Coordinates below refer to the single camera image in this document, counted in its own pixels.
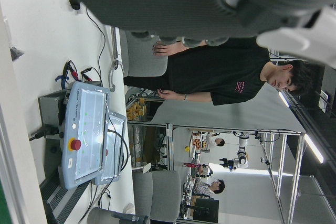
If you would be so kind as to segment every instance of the person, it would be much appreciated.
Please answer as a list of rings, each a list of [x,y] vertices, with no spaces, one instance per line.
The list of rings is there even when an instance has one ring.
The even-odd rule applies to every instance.
[[[206,143],[209,149],[215,146],[224,146],[225,141],[223,138],[214,138],[211,134],[207,134]]]
[[[198,168],[198,172],[203,172],[203,167]],[[192,194],[193,195],[206,195],[213,198],[214,194],[220,194],[225,189],[225,183],[222,179],[213,181],[211,185],[201,181],[200,177],[196,177]]]
[[[255,38],[229,39],[217,47],[158,43],[153,50],[157,56],[170,55],[165,74],[128,76],[124,84],[157,90],[164,99],[231,104],[252,99],[265,82],[293,95],[305,93],[312,83],[303,61],[276,66],[269,59],[268,49],[259,47]]]

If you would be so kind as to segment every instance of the fluorescent light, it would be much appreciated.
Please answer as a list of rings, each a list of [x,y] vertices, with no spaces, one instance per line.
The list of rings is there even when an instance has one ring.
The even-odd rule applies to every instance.
[[[316,145],[313,143],[313,141],[310,139],[310,137],[307,134],[304,135],[304,139],[306,140],[306,142],[309,145],[309,147],[311,148],[311,150],[314,152],[317,159],[322,164],[324,158],[323,158],[322,154],[320,153],[320,151],[317,149]]]
[[[284,103],[287,107],[289,107],[289,104],[287,103],[287,101],[286,101],[284,95],[283,95],[281,92],[278,92],[278,94],[279,94],[280,98],[282,99],[283,103]]]

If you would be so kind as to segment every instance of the monitor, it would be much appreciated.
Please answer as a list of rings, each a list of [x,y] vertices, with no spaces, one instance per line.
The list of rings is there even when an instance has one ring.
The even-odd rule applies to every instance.
[[[199,198],[196,199],[195,206],[193,220],[218,223],[219,200]]]

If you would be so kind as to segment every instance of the dark hair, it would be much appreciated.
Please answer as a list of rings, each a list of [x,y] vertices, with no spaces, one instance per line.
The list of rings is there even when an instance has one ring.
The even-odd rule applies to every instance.
[[[219,179],[218,181],[220,182],[220,184],[218,185],[219,189],[214,191],[215,194],[220,194],[225,188],[224,180]]]
[[[312,87],[312,73],[307,67],[307,63],[302,60],[292,60],[287,62],[291,64],[293,68],[290,70],[292,74],[292,85],[296,86],[296,89],[289,91],[292,95],[306,94]]]
[[[224,139],[222,139],[222,138],[219,138],[219,139],[221,139],[221,141],[220,141],[220,143],[219,143],[219,144],[217,144],[217,146],[223,146],[223,145],[225,144],[225,141],[224,141]]]

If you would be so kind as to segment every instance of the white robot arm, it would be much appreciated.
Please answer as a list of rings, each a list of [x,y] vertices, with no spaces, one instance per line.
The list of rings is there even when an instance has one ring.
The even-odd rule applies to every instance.
[[[248,144],[249,136],[245,135],[243,132],[239,135],[239,149],[237,152],[238,158],[228,160],[227,158],[221,158],[220,161],[223,161],[222,166],[227,167],[232,172],[237,168],[247,168],[248,160],[245,152],[245,147]]]

